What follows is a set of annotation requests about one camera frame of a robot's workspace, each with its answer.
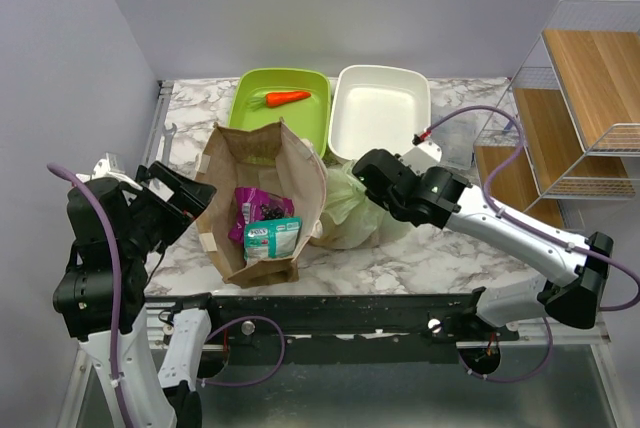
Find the green avocado print plastic bag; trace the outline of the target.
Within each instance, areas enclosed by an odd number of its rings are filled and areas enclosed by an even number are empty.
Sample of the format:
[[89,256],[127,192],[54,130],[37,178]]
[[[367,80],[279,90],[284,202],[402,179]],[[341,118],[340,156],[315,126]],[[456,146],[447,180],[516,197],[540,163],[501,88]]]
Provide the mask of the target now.
[[327,171],[327,195],[320,223],[322,233],[312,237],[313,246],[335,250],[375,248],[393,243],[409,234],[409,223],[395,220],[387,211],[372,202],[365,187],[356,178],[351,160]]

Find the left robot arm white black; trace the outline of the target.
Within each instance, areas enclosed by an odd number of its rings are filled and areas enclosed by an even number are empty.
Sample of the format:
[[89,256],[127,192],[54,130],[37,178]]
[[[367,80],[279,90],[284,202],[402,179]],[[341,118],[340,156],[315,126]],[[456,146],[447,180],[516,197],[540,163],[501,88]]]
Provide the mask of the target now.
[[201,426],[196,377],[204,344],[220,335],[222,320],[209,294],[175,302],[169,348],[155,366],[145,264],[205,211],[215,187],[160,162],[139,167],[134,179],[106,172],[87,182],[58,164],[47,168],[72,185],[67,215],[75,235],[53,306],[91,361],[114,426]]

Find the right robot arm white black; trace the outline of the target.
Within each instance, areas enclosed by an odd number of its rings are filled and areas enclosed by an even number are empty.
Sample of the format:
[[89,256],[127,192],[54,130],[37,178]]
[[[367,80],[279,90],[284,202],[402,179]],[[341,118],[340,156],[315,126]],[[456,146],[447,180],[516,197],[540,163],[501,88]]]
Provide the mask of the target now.
[[605,259],[613,251],[609,236],[583,237],[506,205],[492,208],[467,178],[441,166],[405,165],[384,149],[366,153],[352,173],[394,219],[474,237],[537,271],[523,282],[475,290],[459,318],[467,337],[480,340],[510,322],[544,316],[572,328],[594,327],[609,275]]

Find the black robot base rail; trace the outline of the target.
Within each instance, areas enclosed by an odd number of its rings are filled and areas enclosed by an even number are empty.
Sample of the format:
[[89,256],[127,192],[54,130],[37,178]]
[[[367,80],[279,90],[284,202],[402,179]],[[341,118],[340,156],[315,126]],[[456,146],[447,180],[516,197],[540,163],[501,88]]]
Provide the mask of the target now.
[[248,316],[251,334],[234,326],[204,347],[204,365],[453,364],[458,346],[515,341],[506,328],[486,328],[466,314],[474,296],[210,295],[212,326]]

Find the purple snack packet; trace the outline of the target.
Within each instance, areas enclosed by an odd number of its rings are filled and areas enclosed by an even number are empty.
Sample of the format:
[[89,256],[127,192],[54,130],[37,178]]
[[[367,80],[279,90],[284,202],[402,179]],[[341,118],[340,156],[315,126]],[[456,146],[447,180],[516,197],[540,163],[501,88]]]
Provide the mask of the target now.
[[289,198],[282,198],[255,187],[237,187],[234,196],[236,218],[228,237],[236,243],[244,242],[244,230],[248,224],[294,216],[294,204]]

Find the teal snack packet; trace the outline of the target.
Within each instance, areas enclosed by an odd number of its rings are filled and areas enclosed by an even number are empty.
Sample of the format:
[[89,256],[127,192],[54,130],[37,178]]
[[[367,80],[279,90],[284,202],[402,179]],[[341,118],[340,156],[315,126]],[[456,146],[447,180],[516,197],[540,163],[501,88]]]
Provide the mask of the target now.
[[248,264],[286,258],[296,249],[302,227],[299,217],[256,221],[244,229],[244,258]]

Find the brown jute tote bag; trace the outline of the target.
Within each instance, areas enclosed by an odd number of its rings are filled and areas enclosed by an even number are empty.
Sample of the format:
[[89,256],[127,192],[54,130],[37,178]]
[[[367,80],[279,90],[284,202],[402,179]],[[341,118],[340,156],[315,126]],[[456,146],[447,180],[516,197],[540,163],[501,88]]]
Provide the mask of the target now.
[[296,281],[326,201],[313,145],[282,121],[253,131],[215,126],[196,179],[216,189],[196,226],[222,280],[241,288]]

